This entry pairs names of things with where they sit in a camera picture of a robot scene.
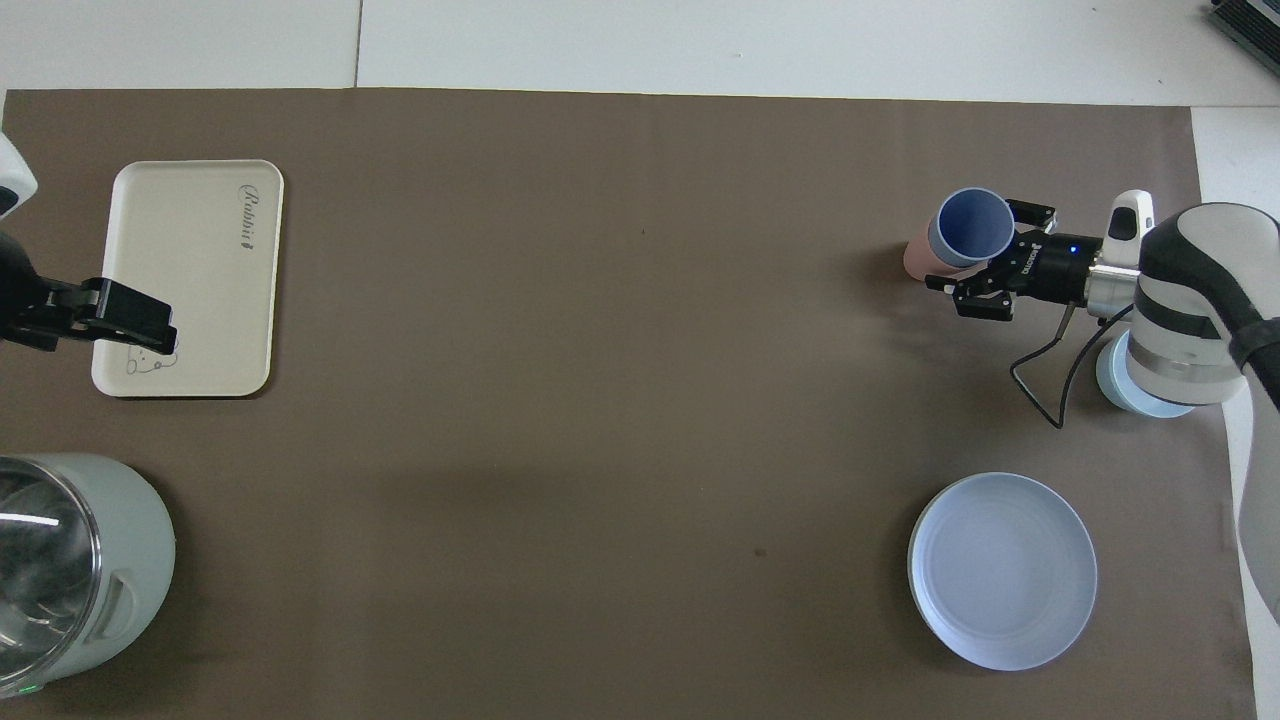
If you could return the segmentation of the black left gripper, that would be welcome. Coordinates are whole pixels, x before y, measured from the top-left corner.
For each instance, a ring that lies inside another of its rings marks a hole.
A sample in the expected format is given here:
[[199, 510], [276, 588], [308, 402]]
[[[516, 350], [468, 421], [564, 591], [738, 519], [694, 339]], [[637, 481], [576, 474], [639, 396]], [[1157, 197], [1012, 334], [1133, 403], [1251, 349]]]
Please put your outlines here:
[[[77, 313], [84, 305], [84, 327]], [[60, 340], [110, 340], [161, 355], [173, 355], [178, 333], [172, 306], [127, 284], [92, 278], [81, 284], [41, 277], [27, 251], [1, 234], [3, 340], [38, 351], [54, 351]]]

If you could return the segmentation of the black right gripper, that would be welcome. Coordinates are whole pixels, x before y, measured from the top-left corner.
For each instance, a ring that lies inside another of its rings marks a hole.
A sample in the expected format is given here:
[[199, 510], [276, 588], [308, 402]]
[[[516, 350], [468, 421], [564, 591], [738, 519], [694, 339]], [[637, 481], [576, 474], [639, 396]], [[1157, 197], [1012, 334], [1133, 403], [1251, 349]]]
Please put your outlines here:
[[1016, 199], [1005, 202], [1018, 234], [1010, 245], [1010, 260], [993, 259], [960, 270], [925, 273], [925, 287], [951, 299], [959, 316], [988, 322], [1011, 322], [1015, 295], [1084, 306], [1101, 238], [1053, 233], [1057, 228], [1053, 206]]

